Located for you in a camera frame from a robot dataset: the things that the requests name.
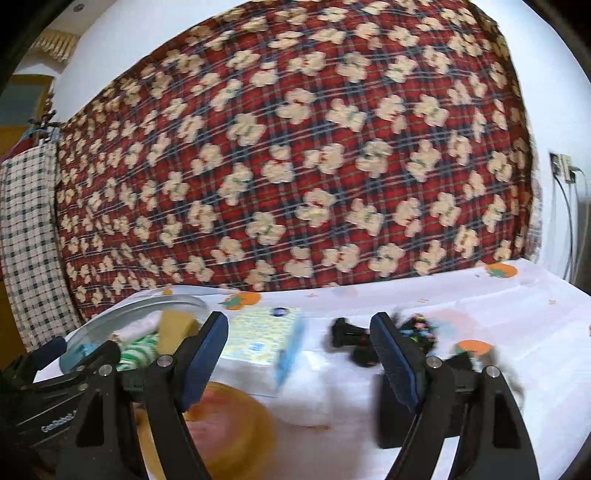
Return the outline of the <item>yellow lidded round container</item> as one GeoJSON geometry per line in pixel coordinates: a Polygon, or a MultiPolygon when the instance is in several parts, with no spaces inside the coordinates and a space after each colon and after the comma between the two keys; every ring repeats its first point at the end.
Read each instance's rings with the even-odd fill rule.
{"type": "Polygon", "coordinates": [[[270,411],[245,392],[217,382],[183,413],[213,479],[260,479],[276,447],[270,411]]]}

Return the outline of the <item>wall power socket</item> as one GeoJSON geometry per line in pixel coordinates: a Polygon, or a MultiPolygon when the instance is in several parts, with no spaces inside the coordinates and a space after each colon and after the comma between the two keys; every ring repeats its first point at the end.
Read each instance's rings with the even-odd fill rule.
{"type": "Polygon", "coordinates": [[[550,151],[549,158],[552,175],[555,180],[563,180],[567,184],[574,184],[576,182],[576,169],[569,155],[550,151]]]}

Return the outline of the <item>yellow patterned tissue pack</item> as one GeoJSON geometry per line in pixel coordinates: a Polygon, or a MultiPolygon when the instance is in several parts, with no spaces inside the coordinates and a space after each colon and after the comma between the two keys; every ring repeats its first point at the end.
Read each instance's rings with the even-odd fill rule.
{"type": "Polygon", "coordinates": [[[304,314],[296,307],[249,306],[229,321],[228,341],[211,379],[249,395],[280,391],[304,337],[304,314]]]}

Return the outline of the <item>red plaid bear blanket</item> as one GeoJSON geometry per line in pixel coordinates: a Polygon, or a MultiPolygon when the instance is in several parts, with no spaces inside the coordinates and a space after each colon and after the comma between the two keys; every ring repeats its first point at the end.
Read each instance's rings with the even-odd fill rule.
{"type": "Polygon", "coordinates": [[[172,285],[270,292],[522,257],[517,75],[469,1],[252,1],[63,126],[58,239],[89,320],[172,285]]]}

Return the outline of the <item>green white checked cloth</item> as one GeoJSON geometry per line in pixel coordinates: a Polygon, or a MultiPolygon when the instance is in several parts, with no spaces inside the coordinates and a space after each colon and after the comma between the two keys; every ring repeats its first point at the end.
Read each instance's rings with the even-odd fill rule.
{"type": "Polygon", "coordinates": [[[1,266],[24,347],[32,351],[81,326],[58,249],[57,146],[46,143],[1,163],[1,266]]]}

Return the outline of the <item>pink cloth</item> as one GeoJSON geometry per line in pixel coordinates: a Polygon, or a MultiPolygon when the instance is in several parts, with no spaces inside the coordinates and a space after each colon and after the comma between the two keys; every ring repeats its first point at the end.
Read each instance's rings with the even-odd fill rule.
{"type": "Polygon", "coordinates": [[[134,320],[125,327],[111,333],[110,339],[118,344],[129,344],[158,330],[162,312],[154,311],[134,320]]]}

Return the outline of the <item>round metal cookie tin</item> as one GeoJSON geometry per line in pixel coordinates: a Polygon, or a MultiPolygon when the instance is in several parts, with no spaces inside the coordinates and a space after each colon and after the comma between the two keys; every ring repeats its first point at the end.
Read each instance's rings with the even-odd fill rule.
{"type": "Polygon", "coordinates": [[[190,295],[163,295],[113,307],[75,331],[59,358],[62,373],[69,373],[87,356],[84,346],[100,346],[107,340],[124,347],[158,330],[162,311],[191,314],[199,323],[209,315],[204,300],[190,295]]]}

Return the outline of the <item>coat rack hooks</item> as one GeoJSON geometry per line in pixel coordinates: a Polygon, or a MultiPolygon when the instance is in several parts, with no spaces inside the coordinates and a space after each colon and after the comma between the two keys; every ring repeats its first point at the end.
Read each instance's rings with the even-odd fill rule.
{"type": "Polygon", "coordinates": [[[32,139],[35,143],[50,141],[61,129],[61,123],[55,120],[56,110],[53,106],[52,92],[47,94],[41,112],[28,120],[29,128],[23,134],[24,139],[32,139]]]}

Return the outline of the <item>yellow sponge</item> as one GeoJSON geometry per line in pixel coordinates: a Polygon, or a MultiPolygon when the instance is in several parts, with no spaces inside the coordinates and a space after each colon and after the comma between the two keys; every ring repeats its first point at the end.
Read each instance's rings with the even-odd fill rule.
{"type": "Polygon", "coordinates": [[[197,335],[200,323],[191,313],[163,310],[158,326],[157,352],[172,355],[187,337],[197,335]]]}

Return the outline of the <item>green white striped towel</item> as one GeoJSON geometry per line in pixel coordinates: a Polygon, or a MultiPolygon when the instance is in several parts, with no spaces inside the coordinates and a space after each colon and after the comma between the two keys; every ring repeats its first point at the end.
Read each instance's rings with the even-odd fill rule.
{"type": "Polygon", "coordinates": [[[124,345],[116,370],[132,371],[150,365],[158,357],[158,339],[158,334],[153,333],[124,345]]]}

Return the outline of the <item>white persimmon print tablecloth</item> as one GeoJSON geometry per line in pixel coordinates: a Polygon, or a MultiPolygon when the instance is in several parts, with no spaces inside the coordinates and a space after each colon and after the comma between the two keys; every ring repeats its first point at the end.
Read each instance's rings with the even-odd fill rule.
{"type": "Polygon", "coordinates": [[[561,477],[590,432],[590,299],[526,260],[354,286],[252,295],[259,307],[301,312],[301,347],[331,366],[335,414],[328,431],[276,424],[269,479],[382,479],[396,458],[376,442],[379,368],[329,352],[329,326],[345,317],[365,326],[378,312],[426,315],[437,328],[436,354],[491,346],[525,392],[523,418],[540,476],[561,477]]]}

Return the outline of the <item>wooden door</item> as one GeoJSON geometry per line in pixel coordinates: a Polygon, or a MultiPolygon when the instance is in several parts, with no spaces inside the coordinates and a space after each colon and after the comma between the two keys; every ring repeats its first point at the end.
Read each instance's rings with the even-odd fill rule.
{"type": "MultiPolygon", "coordinates": [[[[21,139],[31,126],[31,118],[43,114],[54,78],[40,74],[13,75],[1,93],[1,156],[21,139]]],[[[1,367],[6,367],[25,349],[18,333],[1,281],[1,367]]]]}

